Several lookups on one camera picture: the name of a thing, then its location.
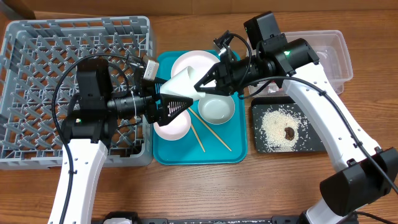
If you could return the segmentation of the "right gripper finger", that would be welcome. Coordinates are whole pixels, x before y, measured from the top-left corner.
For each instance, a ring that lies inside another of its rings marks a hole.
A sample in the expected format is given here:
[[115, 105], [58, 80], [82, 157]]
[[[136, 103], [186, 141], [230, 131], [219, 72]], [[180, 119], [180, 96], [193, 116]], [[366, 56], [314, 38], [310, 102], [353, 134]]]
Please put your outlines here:
[[224, 75], [224, 63], [218, 62], [214, 64], [204, 74], [204, 76], [200, 78], [199, 81], [196, 82], [196, 84], [194, 84], [194, 87], [196, 89], [201, 89], [204, 88], [205, 85], [208, 84], [209, 82], [214, 81], [216, 83], [215, 88], [222, 89], [224, 87], [223, 75]]
[[217, 87], [203, 87], [202, 92], [211, 95], [220, 95], [220, 96], [230, 96], [233, 94], [231, 90], [228, 89], [217, 89]]

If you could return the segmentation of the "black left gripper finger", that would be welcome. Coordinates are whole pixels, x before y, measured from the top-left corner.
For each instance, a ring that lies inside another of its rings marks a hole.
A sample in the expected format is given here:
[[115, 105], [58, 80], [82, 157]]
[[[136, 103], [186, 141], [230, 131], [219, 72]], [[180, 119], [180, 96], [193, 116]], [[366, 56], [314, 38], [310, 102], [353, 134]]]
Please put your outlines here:
[[156, 123], [159, 126], [168, 125], [192, 104], [193, 99], [189, 97], [160, 94], [160, 100], [157, 103], [156, 115], [158, 118]]
[[141, 87], [144, 93], [159, 93], [160, 87], [166, 83], [167, 80], [155, 77], [154, 80], [142, 80]]

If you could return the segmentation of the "grey bowl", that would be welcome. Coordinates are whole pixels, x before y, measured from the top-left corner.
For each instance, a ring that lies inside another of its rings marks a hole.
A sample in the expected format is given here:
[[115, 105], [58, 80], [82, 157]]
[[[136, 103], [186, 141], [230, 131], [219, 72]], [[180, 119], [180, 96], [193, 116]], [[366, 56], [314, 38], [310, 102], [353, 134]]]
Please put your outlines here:
[[235, 103], [231, 96], [206, 95], [198, 102], [200, 116], [210, 124], [224, 124], [234, 115]]

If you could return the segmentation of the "white cup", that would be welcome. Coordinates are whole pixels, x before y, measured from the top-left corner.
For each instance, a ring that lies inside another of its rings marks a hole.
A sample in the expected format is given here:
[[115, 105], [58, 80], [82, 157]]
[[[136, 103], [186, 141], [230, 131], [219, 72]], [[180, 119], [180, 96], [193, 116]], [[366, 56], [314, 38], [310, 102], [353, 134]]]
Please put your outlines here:
[[205, 97], [205, 92], [195, 89], [195, 84], [203, 77], [203, 74], [196, 71], [193, 67], [187, 66], [181, 72], [174, 75], [165, 82], [161, 88], [161, 94], [184, 96], [192, 98], [194, 101]]

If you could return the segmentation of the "small pink saucer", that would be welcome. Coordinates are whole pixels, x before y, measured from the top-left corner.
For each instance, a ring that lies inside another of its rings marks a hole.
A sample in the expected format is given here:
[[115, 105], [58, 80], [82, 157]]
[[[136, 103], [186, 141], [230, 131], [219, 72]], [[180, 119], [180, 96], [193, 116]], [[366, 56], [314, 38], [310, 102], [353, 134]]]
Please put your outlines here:
[[179, 114], [168, 125], [159, 126], [154, 123], [154, 129], [158, 136], [167, 141], [176, 141], [183, 138], [190, 130], [191, 117], [187, 110]]

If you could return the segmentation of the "rice and food scraps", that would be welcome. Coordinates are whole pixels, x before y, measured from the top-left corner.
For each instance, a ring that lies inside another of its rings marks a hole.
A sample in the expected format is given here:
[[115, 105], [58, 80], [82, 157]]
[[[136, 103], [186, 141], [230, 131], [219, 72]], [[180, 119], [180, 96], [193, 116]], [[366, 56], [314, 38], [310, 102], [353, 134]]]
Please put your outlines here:
[[295, 152], [311, 149], [310, 122], [302, 112], [289, 108], [267, 108], [261, 111], [254, 140], [259, 152]]

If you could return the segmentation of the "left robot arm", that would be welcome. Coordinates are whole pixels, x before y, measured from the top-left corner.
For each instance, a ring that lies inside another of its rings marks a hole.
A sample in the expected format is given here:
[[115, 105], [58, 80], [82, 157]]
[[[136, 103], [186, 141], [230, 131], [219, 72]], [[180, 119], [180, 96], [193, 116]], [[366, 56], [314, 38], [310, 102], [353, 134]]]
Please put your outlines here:
[[[142, 129], [144, 145], [151, 137], [150, 124], [166, 121], [157, 102], [164, 80], [156, 77], [159, 64], [145, 56], [124, 56], [133, 71], [126, 90], [114, 90], [110, 68], [125, 78], [109, 54], [94, 54], [77, 60], [62, 74], [52, 98], [52, 119], [62, 142], [63, 164], [49, 223], [90, 223], [98, 179], [112, 138], [119, 129]], [[69, 102], [66, 118], [60, 122], [56, 105], [63, 81], [76, 72], [78, 93]]]

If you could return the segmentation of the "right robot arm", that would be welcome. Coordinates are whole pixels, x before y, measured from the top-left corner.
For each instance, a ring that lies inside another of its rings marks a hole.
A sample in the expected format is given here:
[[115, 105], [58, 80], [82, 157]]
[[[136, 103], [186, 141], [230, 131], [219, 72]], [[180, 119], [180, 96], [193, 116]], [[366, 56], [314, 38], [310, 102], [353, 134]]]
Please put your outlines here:
[[171, 121], [205, 94], [243, 95], [247, 86], [274, 82], [293, 99], [319, 135], [335, 173], [320, 183], [321, 199], [299, 223], [340, 223], [397, 190], [397, 150], [382, 149], [355, 121], [327, 80], [320, 59], [305, 39], [288, 41], [271, 12], [244, 23], [248, 56], [236, 60], [233, 34], [215, 39], [220, 61], [196, 79], [176, 75], [160, 88]]

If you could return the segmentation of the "grey dishwasher rack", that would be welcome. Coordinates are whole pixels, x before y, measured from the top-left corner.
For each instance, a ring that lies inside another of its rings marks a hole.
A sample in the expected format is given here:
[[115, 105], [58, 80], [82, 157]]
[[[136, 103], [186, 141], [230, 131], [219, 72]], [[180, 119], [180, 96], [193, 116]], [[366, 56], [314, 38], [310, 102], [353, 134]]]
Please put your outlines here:
[[[1, 169], [49, 169], [62, 163], [62, 142], [52, 120], [52, 98], [76, 60], [106, 53], [126, 77], [111, 71], [116, 91], [132, 83], [123, 55], [154, 56], [155, 33], [145, 16], [14, 21], [1, 49]], [[58, 93], [58, 119], [78, 91], [74, 73]]]

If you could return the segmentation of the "large white plate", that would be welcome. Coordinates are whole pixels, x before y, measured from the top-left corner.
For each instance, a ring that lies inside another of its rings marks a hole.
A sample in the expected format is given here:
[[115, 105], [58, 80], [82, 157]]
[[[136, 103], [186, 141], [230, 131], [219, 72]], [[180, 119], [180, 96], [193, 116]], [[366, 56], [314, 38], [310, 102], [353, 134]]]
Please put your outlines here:
[[186, 67], [191, 66], [196, 71], [197, 77], [195, 82], [199, 81], [206, 72], [220, 60], [215, 55], [204, 50], [193, 50], [179, 56], [174, 62], [171, 69], [171, 77], [180, 73]]

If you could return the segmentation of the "wooden chopstick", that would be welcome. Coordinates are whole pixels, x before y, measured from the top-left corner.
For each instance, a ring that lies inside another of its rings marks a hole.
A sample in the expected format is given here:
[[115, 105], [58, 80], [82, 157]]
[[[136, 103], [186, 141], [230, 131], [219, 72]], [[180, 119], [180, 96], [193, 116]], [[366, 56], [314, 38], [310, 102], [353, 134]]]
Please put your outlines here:
[[190, 126], [191, 126], [191, 129], [192, 129], [192, 131], [193, 131], [193, 133], [194, 133], [194, 135], [195, 135], [195, 137], [196, 137], [196, 139], [197, 139], [197, 141], [198, 141], [198, 143], [199, 143], [199, 145], [200, 145], [202, 151], [203, 151], [203, 152], [206, 152], [206, 150], [205, 150], [205, 148], [204, 148], [204, 146], [203, 146], [203, 143], [202, 143], [202, 141], [201, 141], [201, 139], [200, 139], [200, 137], [199, 137], [199, 135], [198, 135], [198, 133], [197, 133], [197, 131], [196, 131], [194, 125], [191, 124]]
[[220, 143], [222, 143], [229, 151], [232, 152], [232, 149], [219, 137], [218, 134], [216, 134], [207, 124], [206, 122], [200, 118], [199, 115], [194, 112], [191, 107], [188, 107], [188, 110], [219, 140]]

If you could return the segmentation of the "teal plastic tray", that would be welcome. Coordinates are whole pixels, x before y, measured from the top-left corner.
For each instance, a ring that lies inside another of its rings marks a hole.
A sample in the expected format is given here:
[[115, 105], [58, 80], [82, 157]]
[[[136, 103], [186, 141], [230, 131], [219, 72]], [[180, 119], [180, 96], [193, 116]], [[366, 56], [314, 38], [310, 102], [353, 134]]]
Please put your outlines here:
[[[219, 58], [214, 50], [204, 50]], [[179, 56], [189, 51], [164, 52], [157, 58], [160, 67], [157, 72], [159, 78], [171, 79], [171, 69]], [[167, 141], [154, 133], [152, 144], [155, 159], [168, 166], [198, 165], [198, 164], [234, 164], [241, 162], [248, 153], [248, 139], [246, 131], [246, 113], [244, 101], [237, 95], [232, 96], [235, 103], [233, 117], [224, 124], [206, 124], [232, 149], [229, 151], [219, 140], [189, 111], [194, 125], [206, 150], [203, 152], [193, 131], [190, 130], [183, 138]], [[191, 109], [200, 116], [198, 102], [191, 105]]]

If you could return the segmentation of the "black tray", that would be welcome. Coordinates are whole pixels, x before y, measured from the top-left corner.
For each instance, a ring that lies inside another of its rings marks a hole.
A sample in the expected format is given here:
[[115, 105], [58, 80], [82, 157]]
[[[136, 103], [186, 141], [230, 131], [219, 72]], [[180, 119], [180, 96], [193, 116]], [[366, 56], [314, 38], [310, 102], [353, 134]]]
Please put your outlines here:
[[[289, 107], [293, 107], [293, 109], [292, 109], [293, 111], [302, 112], [302, 110], [299, 108], [299, 106], [297, 106], [297, 104], [294, 102], [294, 100], [288, 96], [255, 98], [251, 102], [252, 126], [253, 126], [254, 135], [256, 134], [256, 131], [254, 130], [254, 128], [259, 126], [259, 122], [256, 121], [256, 119], [259, 118], [259, 114], [261, 111], [264, 111], [270, 107], [273, 107], [273, 108], [282, 107], [282, 108], [286, 108], [286, 109]], [[317, 152], [317, 151], [325, 150], [325, 147], [324, 147], [322, 141], [320, 140], [320, 137], [314, 130], [311, 123], [310, 123], [310, 137], [311, 137], [311, 140], [307, 144], [307, 146], [310, 146], [311, 149], [309, 149], [307, 151], [304, 151], [302, 149], [302, 150], [295, 151], [295, 152]], [[254, 140], [254, 143], [255, 143], [255, 148], [256, 148], [257, 152], [259, 152], [258, 145], [255, 140]], [[265, 153], [284, 153], [284, 152], [259, 152], [259, 153], [265, 154]]]

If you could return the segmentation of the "clear plastic storage box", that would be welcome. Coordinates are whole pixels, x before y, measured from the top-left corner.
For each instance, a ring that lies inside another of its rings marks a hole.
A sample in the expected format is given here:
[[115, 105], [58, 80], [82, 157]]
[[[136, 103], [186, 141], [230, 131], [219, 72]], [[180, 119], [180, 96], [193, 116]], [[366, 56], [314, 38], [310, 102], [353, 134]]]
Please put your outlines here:
[[306, 30], [286, 32], [285, 36], [289, 42], [303, 38], [312, 46], [334, 91], [341, 94], [345, 82], [353, 77], [351, 58], [343, 34], [338, 30]]

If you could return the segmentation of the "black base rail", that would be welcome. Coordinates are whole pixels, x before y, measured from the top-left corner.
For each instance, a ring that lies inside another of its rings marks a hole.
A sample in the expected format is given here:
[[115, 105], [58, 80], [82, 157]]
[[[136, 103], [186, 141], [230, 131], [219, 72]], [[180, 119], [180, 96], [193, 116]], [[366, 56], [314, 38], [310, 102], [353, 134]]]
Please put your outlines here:
[[102, 220], [92, 220], [100, 224], [309, 224], [304, 214], [299, 216], [273, 216], [270, 218], [241, 219], [184, 219], [169, 220], [167, 218], [139, 218], [136, 212], [110, 212]]

